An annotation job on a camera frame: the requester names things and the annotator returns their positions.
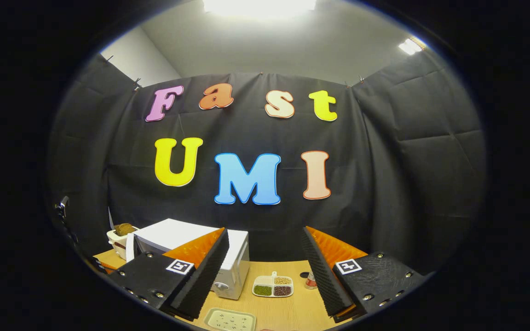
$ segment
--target white microwave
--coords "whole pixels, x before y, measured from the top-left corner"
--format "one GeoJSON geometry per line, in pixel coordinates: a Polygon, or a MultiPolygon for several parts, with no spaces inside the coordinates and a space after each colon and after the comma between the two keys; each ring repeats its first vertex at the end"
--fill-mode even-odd
{"type": "MultiPolygon", "coordinates": [[[[143,251],[165,253],[215,230],[218,228],[168,218],[127,234],[126,262],[130,262],[143,251]]],[[[228,230],[228,234],[229,251],[211,289],[219,297],[237,300],[246,281],[250,264],[248,232],[228,230]]]]}

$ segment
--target tray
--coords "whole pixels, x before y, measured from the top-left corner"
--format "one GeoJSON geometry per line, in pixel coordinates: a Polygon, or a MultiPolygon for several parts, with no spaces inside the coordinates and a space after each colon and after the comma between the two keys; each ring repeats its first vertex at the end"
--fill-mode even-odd
{"type": "Polygon", "coordinates": [[[222,308],[212,308],[204,318],[204,323],[222,331],[254,331],[256,322],[253,314],[222,308]]]}
{"type": "Polygon", "coordinates": [[[272,272],[271,276],[259,276],[255,278],[255,282],[253,283],[253,295],[256,296],[264,296],[264,297],[288,297],[290,295],[294,294],[294,281],[290,277],[286,276],[278,276],[277,272],[272,272]],[[289,284],[275,284],[275,279],[289,279],[289,284]],[[258,295],[255,293],[255,286],[266,286],[271,287],[271,295],[258,295]],[[288,295],[275,295],[276,287],[283,287],[287,286],[290,287],[290,293],[288,295]]]}

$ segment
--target ceiling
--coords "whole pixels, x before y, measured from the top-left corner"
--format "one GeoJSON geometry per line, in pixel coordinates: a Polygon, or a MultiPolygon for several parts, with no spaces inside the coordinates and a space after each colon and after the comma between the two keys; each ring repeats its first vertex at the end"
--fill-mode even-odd
{"type": "Polygon", "coordinates": [[[202,0],[183,2],[142,25],[181,77],[280,73],[351,85],[404,59],[410,37],[369,8],[317,0],[290,19],[224,17],[204,12],[202,0]]]}

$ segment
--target table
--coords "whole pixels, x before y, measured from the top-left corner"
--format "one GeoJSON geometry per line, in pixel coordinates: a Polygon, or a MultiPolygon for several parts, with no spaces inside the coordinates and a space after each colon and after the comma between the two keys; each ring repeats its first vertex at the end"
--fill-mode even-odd
{"type": "MultiPolygon", "coordinates": [[[[99,261],[115,268],[120,268],[126,263],[114,250],[98,254],[95,257],[99,261]]],[[[204,323],[204,318],[208,311],[214,307],[253,314],[257,317],[255,331],[261,329],[271,329],[273,331],[322,331],[350,321],[351,319],[347,319],[343,322],[335,323],[332,318],[328,317],[318,289],[307,289],[305,287],[305,279],[300,277],[301,272],[309,272],[310,270],[310,265],[307,261],[251,261],[247,278],[238,300],[218,297],[213,291],[210,291],[200,311],[200,318],[195,319],[193,322],[179,317],[176,318],[211,331],[216,331],[217,329],[213,329],[204,323]],[[278,276],[292,278],[294,281],[294,293],[292,295],[288,297],[259,297],[253,295],[252,285],[255,278],[258,276],[270,276],[272,272],[277,272],[278,276]]]]}

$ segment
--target spice jar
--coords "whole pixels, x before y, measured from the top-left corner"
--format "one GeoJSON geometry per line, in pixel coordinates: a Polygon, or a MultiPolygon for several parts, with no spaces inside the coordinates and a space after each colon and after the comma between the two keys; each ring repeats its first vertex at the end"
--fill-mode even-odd
{"type": "Polygon", "coordinates": [[[305,279],[305,287],[309,290],[313,290],[316,288],[316,281],[314,279],[313,273],[309,273],[308,278],[305,279]]]}

